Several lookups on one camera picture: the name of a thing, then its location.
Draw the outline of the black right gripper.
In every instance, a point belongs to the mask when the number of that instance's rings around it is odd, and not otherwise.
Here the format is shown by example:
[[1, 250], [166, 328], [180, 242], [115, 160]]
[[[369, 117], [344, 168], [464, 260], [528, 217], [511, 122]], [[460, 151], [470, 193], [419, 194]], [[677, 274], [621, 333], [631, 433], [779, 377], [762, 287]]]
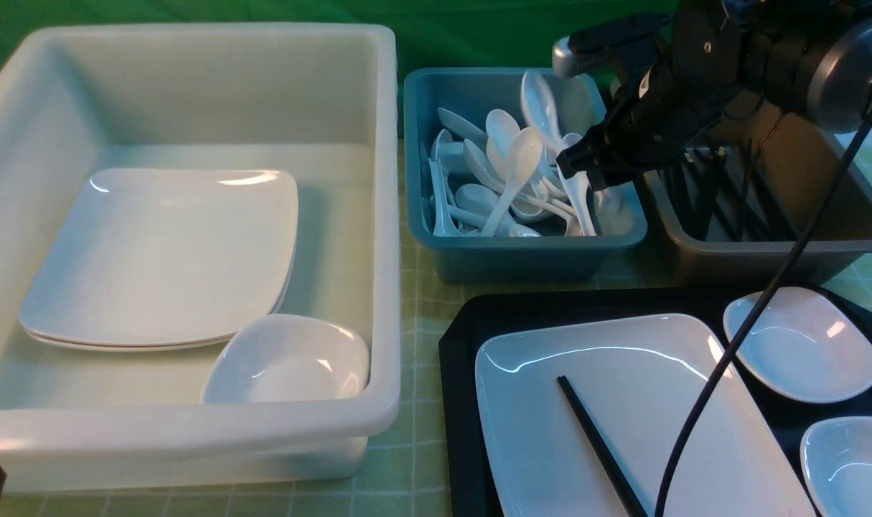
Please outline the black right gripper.
[[711, 14], [630, 14], [558, 39], [559, 78], [612, 65], [622, 84], [603, 121], [560, 152], [564, 179], [584, 172], [599, 191], [678, 159], [740, 91], [744, 40]]

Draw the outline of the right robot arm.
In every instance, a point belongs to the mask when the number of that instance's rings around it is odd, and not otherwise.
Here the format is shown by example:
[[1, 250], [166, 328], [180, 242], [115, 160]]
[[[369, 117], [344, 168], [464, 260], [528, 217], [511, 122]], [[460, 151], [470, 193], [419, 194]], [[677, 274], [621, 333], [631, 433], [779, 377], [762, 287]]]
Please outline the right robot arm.
[[743, 91], [833, 134], [872, 127], [872, 1], [681, 1], [553, 46], [559, 78], [604, 65], [614, 105], [556, 160], [593, 190], [668, 166]]

